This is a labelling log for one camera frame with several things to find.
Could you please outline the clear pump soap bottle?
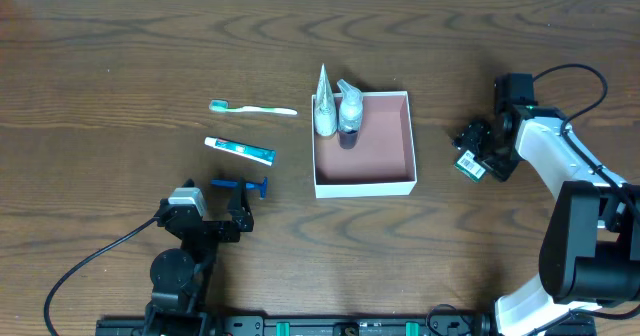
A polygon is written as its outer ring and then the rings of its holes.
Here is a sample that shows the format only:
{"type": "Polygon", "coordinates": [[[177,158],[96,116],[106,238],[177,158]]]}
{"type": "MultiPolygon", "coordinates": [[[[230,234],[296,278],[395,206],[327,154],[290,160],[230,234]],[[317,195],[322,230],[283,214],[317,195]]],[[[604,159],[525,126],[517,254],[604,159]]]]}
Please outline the clear pump soap bottle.
{"type": "Polygon", "coordinates": [[[340,79],[337,85],[342,95],[338,116],[339,144],[343,149],[352,149],[362,125],[363,94],[344,79],[340,79]]]}

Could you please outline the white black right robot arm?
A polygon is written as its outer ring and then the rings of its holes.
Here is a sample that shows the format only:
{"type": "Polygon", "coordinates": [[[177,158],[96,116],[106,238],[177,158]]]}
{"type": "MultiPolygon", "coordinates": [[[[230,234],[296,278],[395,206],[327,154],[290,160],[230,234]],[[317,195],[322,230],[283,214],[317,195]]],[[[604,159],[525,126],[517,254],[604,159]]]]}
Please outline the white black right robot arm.
{"type": "Polygon", "coordinates": [[[576,137],[571,118],[542,107],[535,77],[494,83],[493,123],[471,122],[456,137],[469,176],[509,178],[529,163],[555,200],[537,274],[498,298],[488,313],[448,304],[417,318],[234,317],[231,335],[592,335],[597,319],[639,299],[639,189],[600,163],[576,137]]]}

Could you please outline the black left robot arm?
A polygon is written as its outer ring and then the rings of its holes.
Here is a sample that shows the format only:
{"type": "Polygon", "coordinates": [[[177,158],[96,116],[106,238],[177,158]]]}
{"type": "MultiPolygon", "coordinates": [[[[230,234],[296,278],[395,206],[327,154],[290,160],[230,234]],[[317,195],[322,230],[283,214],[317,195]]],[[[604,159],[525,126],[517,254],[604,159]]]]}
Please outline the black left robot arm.
{"type": "Polygon", "coordinates": [[[235,183],[227,206],[229,220],[207,221],[200,188],[189,179],[160,201],[157,225],[181,241],[152,262],[151,301],[145,310],[144,335],[221,335],[224,321],[206,309],[206,297],[219,245],[233,243],[253,230],[246,182],[235,183]]]}

